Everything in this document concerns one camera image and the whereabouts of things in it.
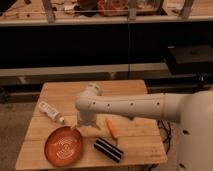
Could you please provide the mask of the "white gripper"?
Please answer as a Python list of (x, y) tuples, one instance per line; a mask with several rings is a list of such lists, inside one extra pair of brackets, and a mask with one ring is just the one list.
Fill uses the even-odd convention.
[(77, 115), (77, 123), (71, 125), (71, 130), (78, 129), (78, 125), (81, 126), (94, 126), (96, 129), (101, 130), (100, 126), (96, 123), (96, 115)]

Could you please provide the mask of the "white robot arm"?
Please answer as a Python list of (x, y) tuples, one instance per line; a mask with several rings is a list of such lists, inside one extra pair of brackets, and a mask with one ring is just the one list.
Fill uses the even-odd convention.
[(89, 83), (75, 99), (80, 125), (94, 125), (98, 114), (166, 120), (180, 125), (176, 171), (213, 171), (213, 90), (190, 94), (154, 93), (103, 96)]

